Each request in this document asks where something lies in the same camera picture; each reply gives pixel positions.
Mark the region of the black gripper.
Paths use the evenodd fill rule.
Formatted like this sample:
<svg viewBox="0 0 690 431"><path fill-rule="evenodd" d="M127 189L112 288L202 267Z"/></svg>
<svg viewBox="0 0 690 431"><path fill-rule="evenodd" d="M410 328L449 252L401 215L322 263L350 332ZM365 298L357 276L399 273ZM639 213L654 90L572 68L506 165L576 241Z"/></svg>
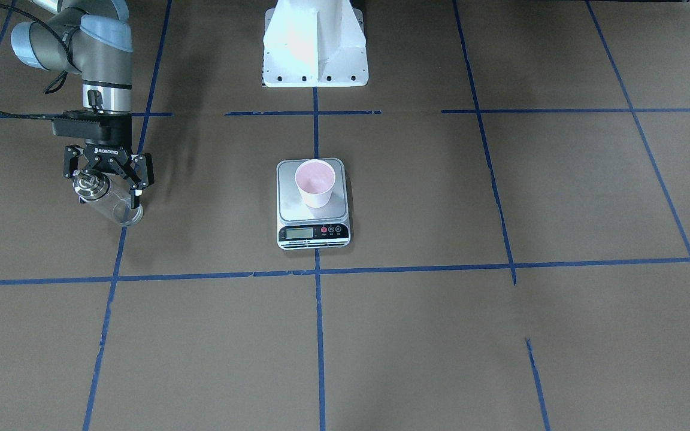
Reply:
<svg viewBox="0 0 690 431"><path fill-rule="evenodd" d="M63 151L65 179L77 170L96 170L102 174L118 175L131 181L131 193L142 191L155 183L153 158L150 153L131 155L131 135L110 140L85 139L85 145L66 145ZM80 166L80 159L86 159Z"/></svg>

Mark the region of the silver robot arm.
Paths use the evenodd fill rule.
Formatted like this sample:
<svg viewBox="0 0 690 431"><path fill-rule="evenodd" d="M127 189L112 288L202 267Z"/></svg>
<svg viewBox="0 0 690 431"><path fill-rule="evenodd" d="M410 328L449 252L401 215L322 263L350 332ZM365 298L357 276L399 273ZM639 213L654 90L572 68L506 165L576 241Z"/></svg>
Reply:
<svg viewBox="0 0 690 431"><path fill-rule="evenodd" d="M132 197L153 185L152 158L132 150L132 29L124 1L38 1L52 13L12 29L10 43L25 65L81 79L82 107L50 116L57 136L82 139L66 150L65 177L86 158L87 169L115 175Z"/></svg>

